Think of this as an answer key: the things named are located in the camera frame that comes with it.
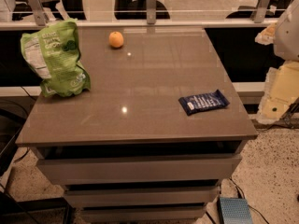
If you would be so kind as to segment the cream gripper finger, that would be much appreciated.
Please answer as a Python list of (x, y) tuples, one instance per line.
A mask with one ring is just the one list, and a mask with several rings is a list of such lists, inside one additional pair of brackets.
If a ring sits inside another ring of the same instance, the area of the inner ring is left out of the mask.
[(256, 120), (261, 124), (273, 124), (285, 115), (298, 98), (299, 62), (286, 61), (279, 68), (270, 67)]
[(274, 43), (276, 24), (272, 23), (264, 28), (260, 33), (255, 37), (255, 42), (261, 45), (270, 45)]

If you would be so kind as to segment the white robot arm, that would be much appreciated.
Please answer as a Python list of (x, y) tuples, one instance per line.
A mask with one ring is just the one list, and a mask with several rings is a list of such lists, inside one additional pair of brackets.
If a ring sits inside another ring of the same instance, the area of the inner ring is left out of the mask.
[(279, 68), (269, 68), (258, 107), (257, 121), (272, 124), (299, 98), (299, 0), (293, 0), (276, 23), (256, 35), (255, 41), (273, 44), (275, 55), (284, 60)]

